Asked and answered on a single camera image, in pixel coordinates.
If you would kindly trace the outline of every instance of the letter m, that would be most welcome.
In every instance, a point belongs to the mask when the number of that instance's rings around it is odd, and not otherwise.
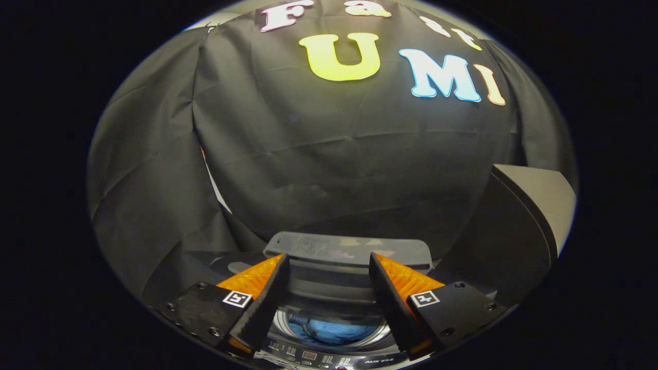
[[[445,97],[450,96],[453,81],[455,81],[455,96],[458,99],[466,101],[482,100],[475,91],[473,81],[468,74],[466,59],[456,55],[446,55],[443,60],[443,67],[441,67],[422,50],[402,49],[399,54],[407,58],[411,65],[411,71],[416,80],[416,86],[411,89],[414,96],[435,97],[436,89],[430,86],[430,79],[432,79]]]

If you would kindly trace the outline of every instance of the letter u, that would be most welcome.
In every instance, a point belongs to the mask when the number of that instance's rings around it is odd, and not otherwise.
[[[337,35],[315,35],[299,40],[299,44],[306,47],[313,73],[330,81],[362,80],[377,73],[380,61],[374,42],[379,36],[357,32],[347,35],[347,38],[359,46],[361,62],[357,65],[343,65],[338,61],[334,47]]]

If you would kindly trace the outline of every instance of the screw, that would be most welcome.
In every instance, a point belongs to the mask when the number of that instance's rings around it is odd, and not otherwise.
[[[211,335],[214,335],[214,336],[221,336],[221,335],[222,335],[222,333],[221,333],[221,332],[219,331],[219,329],[217,329],[216,327],[210,327],[210,328],[208,328],[208,332],[209,332]]]
[[[440,334],[441,336],[449,336],[450,334],[452,334],[452,333],[454,333],[454,332],[455,332],[455,329],[453,329],[453,328],[447,328],[447,329],[444,329],[443,331],[441,331],[441,333],[439,333],[439,334]]]

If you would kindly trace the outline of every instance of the pink letter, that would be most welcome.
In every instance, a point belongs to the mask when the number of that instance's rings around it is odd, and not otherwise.
[[[372,1],[346,1],[345,6],[347,6],[345,11],[352,15],[376,15],[384,17],[391,16],[391,13],[384,10],[381,5],[378,3],[373,3]]]
[[[450,34],[448,33],[448,31],[444,30],[443,27],[441,27],[441,25],[438,24],[437,22],[434,22],[433,20],[431,20],[431,19],[429,19],[425,16],[422,16],[422,15],[420,16],[420,19],[423,22],[425,22],[425,24],[427,24],[427,27],[437,31],[438,33],[440,33],[441,35],[443,35],[447,38],[450,37]]]
[[[297,20],[294,18],[289,19],[288,15],[301,16],[304,14],[304,7],[310,7],[311,5],[313,5],[313,0],[300,0],[263,10],[261,14],[267,14],[267,20],[265,21],[265,27],[261,28],[261,32],[295,24]]]

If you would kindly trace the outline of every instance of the yellow letter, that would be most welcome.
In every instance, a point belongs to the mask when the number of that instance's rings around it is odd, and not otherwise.
[[[336,35],[315,35],[299,40],[299,44],[306,47],[313,73],[329,81],[362,80],[377,73],[380,63],[374,42],[379,37],[358,32],[347,38],[356,41],[361,51],[361,62],[357,65],[346,66],[338,61],[334,47],[338,40]]]
[[[483,65],[473,65],[477,70],[480,71],[480,74],[484,78],[484,83],[489,89],[489,101],[496,105],[505,105],[505,99],[500,95],[500,90],[498,90],[498,85],[494,80],[494,72],[489,68]]]
[[[345,11],[352,15],[376,15],[376,16],[391,16],[378,3],[372,1],[346,1],[347,8]]]
[[[482,48],[475,45],[473,43],[473,38],[470,37],[469,35],[466,35],[464,31],[455,28],[451,28],[451,30],[455,31],[459,35],[459,37],[461,37],[461,39],[464,40],[465,43],[469,44],[473,49],[482,51]]]

